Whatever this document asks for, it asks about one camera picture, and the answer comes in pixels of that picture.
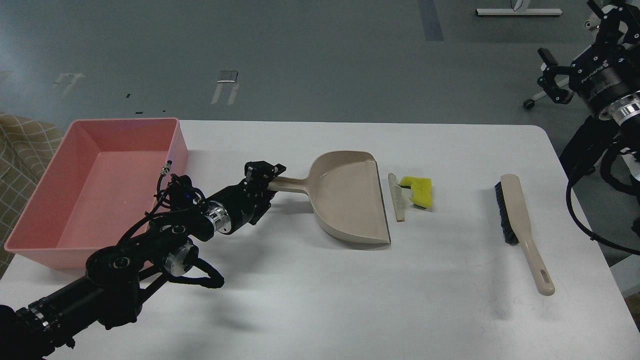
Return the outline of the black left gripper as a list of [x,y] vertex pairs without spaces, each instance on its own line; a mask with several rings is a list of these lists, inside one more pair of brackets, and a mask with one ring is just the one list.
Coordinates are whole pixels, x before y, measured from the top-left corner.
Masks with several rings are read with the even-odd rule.
[[288,185],[281,176],[286,170],[283,164],[250,161],[244,167],[244,180],[208,196],[208,214],[214,219],[217,232],[230,235],[245,224],[256,225],[275,197],[268,187]]

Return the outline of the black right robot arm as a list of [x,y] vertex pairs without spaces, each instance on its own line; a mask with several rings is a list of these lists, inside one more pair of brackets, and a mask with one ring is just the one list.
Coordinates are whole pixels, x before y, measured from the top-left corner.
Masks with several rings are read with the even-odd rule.
[[558,64],[548,48],[538,48],[543,67],[537,84],[556,104],[569,104],[578,96],[589,110],[590,125],[596,132],[585,150],[565,166],[565,198],[571,218],[591,240],[638,255],[637,249],[587,228],[578,220],[571,199],[573,187],[597,161],[605,183],[619,193],[639,197],[637,178],[626,184],[611,172],[618,157],[631,155],[639,160],[639,9],[625,0],[613,0],[608,10],[594,0],[586,3],[599,20],[593,43],[567,66]]

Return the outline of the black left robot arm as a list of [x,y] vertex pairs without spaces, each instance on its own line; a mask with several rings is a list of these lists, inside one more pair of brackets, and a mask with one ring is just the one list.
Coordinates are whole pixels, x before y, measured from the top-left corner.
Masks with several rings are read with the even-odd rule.
[[167,283],[220,289],[226,280],[201,259],[193,239],[206,242],[256,224],[271,207],[270,184],[283,164],[247,162],[244,178],[205,196],[187,175],[157,187],[156,204],[114,246],[87,258],[85,274],[52,294],[14,310],[1,306],[1,358],[43,360],[95,322],[106,330],[134,323],[143,305]]

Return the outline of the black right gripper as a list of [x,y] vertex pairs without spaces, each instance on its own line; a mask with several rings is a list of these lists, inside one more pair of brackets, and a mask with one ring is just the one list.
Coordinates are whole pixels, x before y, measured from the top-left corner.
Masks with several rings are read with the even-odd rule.
[[[569,104],[575,93],[592,116],[606,121],[614,117],[614,104],[639,97],[639,2],[588,0],[586,5],[591,11],[586,30],[592,46],[569,66],[559,65],[548,48],[538,48],[544,66],[537,84],[555,104]],[[558,76],[567,76],[571,90],[558,84]]]

